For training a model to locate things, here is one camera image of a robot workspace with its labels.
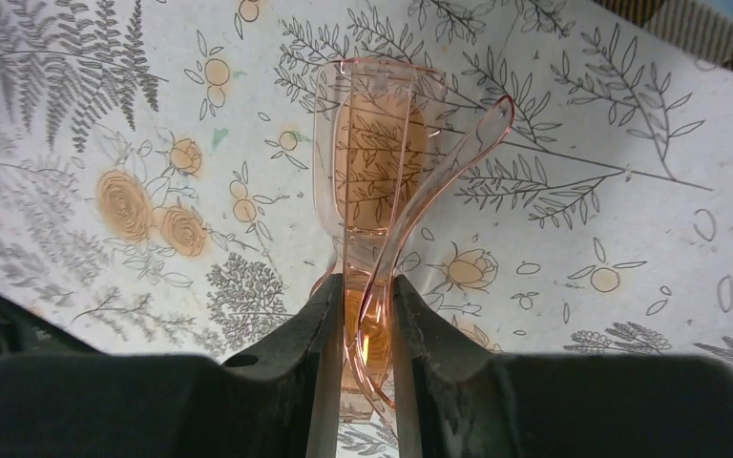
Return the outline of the plaid glasses case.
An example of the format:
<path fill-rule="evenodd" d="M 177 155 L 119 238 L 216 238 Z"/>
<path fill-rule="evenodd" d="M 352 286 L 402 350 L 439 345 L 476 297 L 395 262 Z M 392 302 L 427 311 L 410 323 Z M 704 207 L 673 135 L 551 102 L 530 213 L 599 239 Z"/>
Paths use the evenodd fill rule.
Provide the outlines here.
<path fill-rule="evenodd" d="M 703 1 L 599 1 L 658 39 L 733 72 L 733 17 Z"/>

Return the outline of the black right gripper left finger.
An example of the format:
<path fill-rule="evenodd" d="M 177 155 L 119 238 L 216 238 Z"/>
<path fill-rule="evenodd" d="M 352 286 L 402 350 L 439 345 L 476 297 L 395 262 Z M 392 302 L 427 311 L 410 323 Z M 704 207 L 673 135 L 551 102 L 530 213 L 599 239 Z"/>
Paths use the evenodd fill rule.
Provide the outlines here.
<path fill-rule="evenodd" d="M 190 354 L 0 357 L 0 457 L 332 457 L 343 322 L 330 276 L 223 363 Z"/>

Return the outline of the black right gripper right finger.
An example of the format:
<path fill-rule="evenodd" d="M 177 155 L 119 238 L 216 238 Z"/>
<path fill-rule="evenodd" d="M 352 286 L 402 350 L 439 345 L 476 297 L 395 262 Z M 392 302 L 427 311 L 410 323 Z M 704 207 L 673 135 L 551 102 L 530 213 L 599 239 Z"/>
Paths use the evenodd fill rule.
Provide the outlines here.
<path fill-rule="evenodd" d="M 496 354 L 392 285 L 403 457 L 733 457 L 733 372 L 698 356 Z"/>

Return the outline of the clear pink sunglasses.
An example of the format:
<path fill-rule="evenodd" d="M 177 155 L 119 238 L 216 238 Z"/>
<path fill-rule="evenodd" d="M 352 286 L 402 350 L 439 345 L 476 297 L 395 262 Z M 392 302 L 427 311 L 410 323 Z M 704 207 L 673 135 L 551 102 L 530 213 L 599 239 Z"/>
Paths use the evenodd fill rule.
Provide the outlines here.
<path fill-rule="evenodd" d="M 345 58 L 318 70 L 313 197 L 335 255 L 343 316 L 340 418 L 394 421 L 393 280 L 411 230 L 437 197 L 510 132 L 514 104 L 493 96 L 473 126 L 448 122 L 443 74 L 396 61 Z"/>

